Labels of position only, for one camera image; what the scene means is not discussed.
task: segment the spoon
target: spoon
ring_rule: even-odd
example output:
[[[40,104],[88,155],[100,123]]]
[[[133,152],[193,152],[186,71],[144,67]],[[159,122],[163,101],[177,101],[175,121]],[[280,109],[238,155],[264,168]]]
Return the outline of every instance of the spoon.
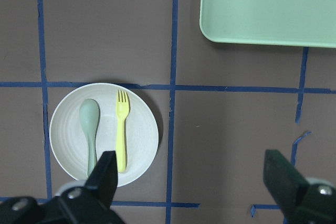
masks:
[[[99,124],[99,116],[100,111],[98,103],[93,99],[84,100],[79,108],[79,121],[88,142],[88,177],[97,163],[96,133]]]

